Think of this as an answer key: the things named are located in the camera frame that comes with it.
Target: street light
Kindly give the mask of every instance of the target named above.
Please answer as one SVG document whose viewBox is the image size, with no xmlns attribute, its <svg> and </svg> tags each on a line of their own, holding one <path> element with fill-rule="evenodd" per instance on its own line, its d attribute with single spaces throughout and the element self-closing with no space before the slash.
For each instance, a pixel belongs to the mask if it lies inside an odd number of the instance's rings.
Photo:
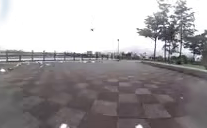
<svg viewBox="0 0 207 128">
<path fill-rule="evenodd" d="M 120 56 L 119 56 L 119 39 L 117 39 L 118 41 L 118 61 L 120 60 Z"/>
</svg>

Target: overcast sky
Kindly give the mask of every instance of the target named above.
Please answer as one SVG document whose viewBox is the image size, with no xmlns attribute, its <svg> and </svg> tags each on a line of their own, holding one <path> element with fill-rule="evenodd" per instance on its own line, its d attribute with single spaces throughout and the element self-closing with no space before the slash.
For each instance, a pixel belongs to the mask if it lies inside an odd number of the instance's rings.
<svg viewBox="0 0 207 128">
<path fill-rule="evenodd" d="M 196 12 L 196 28 L 207 29 L 207 0 L 187 4 Z M 153 41 L 136 28 L 155 11 L 156 0 L 0 0 L 0 48 L 107 51 L 117 49 L 119 38 L 121 49 L 152 51 Z"/>
</svg>

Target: railing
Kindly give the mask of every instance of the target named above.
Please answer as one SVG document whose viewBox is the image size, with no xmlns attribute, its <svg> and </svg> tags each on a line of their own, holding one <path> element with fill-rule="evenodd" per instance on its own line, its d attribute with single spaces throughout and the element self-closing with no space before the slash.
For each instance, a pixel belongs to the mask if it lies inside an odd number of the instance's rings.
<svg viewBox="0 0 207 128">
<path fill-rule="evenodd" d="M 12 52 L 4 51 L 0 54 L 1 62 L 23 62 L 23 61 L 78 61 L 78 60 L 109 60 L 116 58 L 111 54 L 84 54 L 68 52 Z"/>
</svg>

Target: ground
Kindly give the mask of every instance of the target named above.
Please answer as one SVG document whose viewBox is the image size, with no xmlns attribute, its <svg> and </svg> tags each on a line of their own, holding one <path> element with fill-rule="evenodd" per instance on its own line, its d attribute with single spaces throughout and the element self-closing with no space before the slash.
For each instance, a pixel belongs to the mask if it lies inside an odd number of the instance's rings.
<svg viewBox="0 0 207 128">
<path fill-rule="evenodd" d="M 0 73 L 0 128 L 207 128 L 206 80 L 139 62 L 49 64 Z"/>
</svg>

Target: paving tile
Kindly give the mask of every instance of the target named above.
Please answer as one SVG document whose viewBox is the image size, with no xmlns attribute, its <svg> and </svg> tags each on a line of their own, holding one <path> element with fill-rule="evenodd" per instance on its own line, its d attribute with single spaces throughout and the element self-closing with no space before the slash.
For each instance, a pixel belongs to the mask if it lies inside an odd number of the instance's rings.
<svg viewBox="0 0 207 128">
<path fill-rule="evenodd" d="M 54 102 L 60 105 L 66 105 L 70 100 L 72 99 L 72 96 L 67 93 L 59 93 L 52 97 L 50 97 L 48 100 L 50 102 Z"/>
<path fill-rule="evenodd" d="M 147 88 L 158 88 L 158 86 L 155 84 L 144 84 L 144 86 Z"/>
<path fill-rule="evenodd" d="M 82 111 L 89 111 L 94 100 L 85 97 L 76 97 L 68 103 L 69 108 L 78 109 Z"/>
<path fill-rule="evenodd" d="M 151 94 L 150 90 L 147 88 L 138 88 L 135 91 L 136 94 Z"/>
<path fill-rule="evenodd" d="M 91 84 L 95 86 L 101 86 L 103 85 L 103 82 L 101 80 L 92 80 Z"/>
<path fill-rule="evenodd" d="M 12 118 L 8 118 L 6 122 L 0 124 L 0 128 L 39 128 L 40 122 L 25 112 Z"/>
<path fill-rule="evenodd" d="M 144 110 L 138 103 L 119 103 L 119 117 L 144 118 Z"/>
<path fill-rule="evenodd" d="M 175 120 L 182 128 L 202 128 L 190 116 L 178 117 Z"/>
<path fill-rule="evenodd" d="M 55 114 L 59 110 L 59 108 L 59 104 L 44 101 L 30 109 L 28 112 L 30 112 L 37 119 L 45 121 L 53 114 Z"/>
<path fill-rule="evenodd" d="M 177 102 L 166 103 L 164 107 L 172 117 L 181 117 L 187 114 L 184 105 Z"/>
<path fill-rule="evenodd" d="M 116 128 L 117 117 L 101 114 L 88 114 L 81 122 L 79 128 Z"/>
<path fill-rule="evenodd" d="M 129 78 L 128 78 L 128 77 L 119 77 L 119 80 L 120 80 L 120 81 L 128 81 Z"/>
<path fill-rule="evenodd" d="M 86 97 L 89 99 L 97 99 L 98 93 L 94 90 L 83 89 L 78 93 L 78 97 Z"/>
<path fill-rule="evenodd" d="M 23 101 L 21 102 L 20 105 L 22 106 L 24 110 L 26 110 L 26 109 L 31 109 L 32 107 L 40 104 L 43 101 L 44 99 L 38 96 L 29 96 L 29 97 L 23 98 Z"/>
<path fill-rule="evenodd" d="M 67 86 L 66 85 L 64 85 L 64 84 L 60 84 L 60 85 L 54 85 L 53 87 L 52 87 L 52 89 L 55 91 L 55 92 L 64 92 L 66 89 L 67 89 Z"/>
<path fill-rule="evenodd" d="M 77 128 L 83 119 L 85 112 L 71 108 L 62 108 L 56 115 L 48 119 L 47 123 L 52 128 L 59 128 L 62 123 L 68 124 L 70 128 Z"/>
<path fill-rule="evenodd" d="M 110 86 L 110 85 L 108 85 L 108 86 L 104 86 L 104 88 L 106 90 L 108 90 L 109 92 L 118 92 L 118 87 L 117 86 Z"/>
<path fill-rule="evenodd" d="M 149 94 L 144 95 L 137 95 L 137 99 L 142 104 L 158 104 L 158 100 L 153 96 Z"/>
<path fill-rule="evenodd" d="M 87 88 L 88 86 L 89 86 L 88 83 L 77 83 L 77 84 L 75 85 L 75 87 L 78 88 L 78 89 L 85 89 L 85 88 Z"/>
<path fill-rule="evenodd" d="M 119 82 L 119 87 L 131 87 L 132 84 L 128 82 Z"/>
<path fill-rule="evenodd" d="M 135 94 L 119 94 L 120 103 L 138 103 Z"/>
<path fill-rule="evenodd" d="M 118 79 L 115 79 L 115 78 L 111 78 L 111 79 L 108 79 L 107 82 L 117 83 L 117 82 L 119 82 L 119 80 Z"/>
<path fill-rule="evenodd" d="M 92 112 L 107 116 L 117 116 L 117 103 L 103 100 L 95 100 L 91 110 Z"/>
<path fill-rule="evenodd" d="M 144 104 L 144 112 L 147 118 L 168 118 L 171 115 L 160 104 Z"/>
<path fill-rule="evenodd" d="M 169 95 L 155 94 L 154 95 L 160 103 L 174 102 L 174 99 Z"/>
<path fill-rule="evenodd" d="M 129 93 L 129 94 L 135 94 L 136 87 L 119 87 L 119 93 Z"/>
<path fill-rule="evenodd" d="M 183 128 L 174 119 L 151 119 L 151 128 Z"/>
<path fill-rule="evenodd" d="M 119 100 L 119 94 L 114 92 L 102 92 L 98 95 L 98 100 L 117 102 Z"/>
<path fill-rule="evenodd" d="M 119 119 L 117 128 L 135 128 L 141 125 L 143 128 L 151 128 L 148 122 L 144 119 Z"/>
<path fill-rule="evenodd" d="M 132 80 L 130 81 L 130 83 L 133 85 L 139 85 L 140 87 L 143 87 L 143 82 L 139 80 Z"/>
</svg>

